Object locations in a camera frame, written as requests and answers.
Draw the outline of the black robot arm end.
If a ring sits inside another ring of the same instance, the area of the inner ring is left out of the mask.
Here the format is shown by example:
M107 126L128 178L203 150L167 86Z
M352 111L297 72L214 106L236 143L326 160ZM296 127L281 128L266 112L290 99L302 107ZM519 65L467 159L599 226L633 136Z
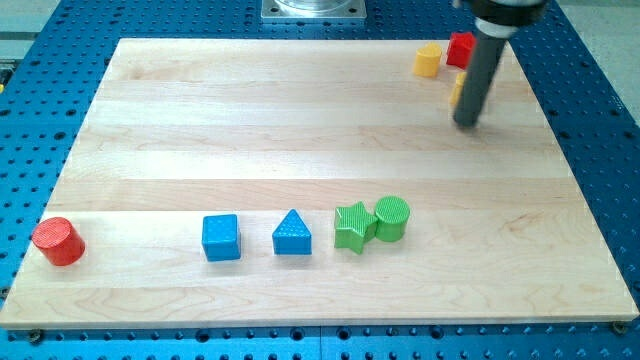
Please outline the black robot arm end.
M539 21L549 0L460 0L478 19L486 22L522 27Z

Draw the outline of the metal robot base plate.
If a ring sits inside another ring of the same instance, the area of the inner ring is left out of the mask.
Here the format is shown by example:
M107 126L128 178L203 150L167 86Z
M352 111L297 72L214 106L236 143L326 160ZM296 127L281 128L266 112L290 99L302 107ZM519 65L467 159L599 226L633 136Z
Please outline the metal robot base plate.
M364 0L262 0L261 18L287 19L365 19Z

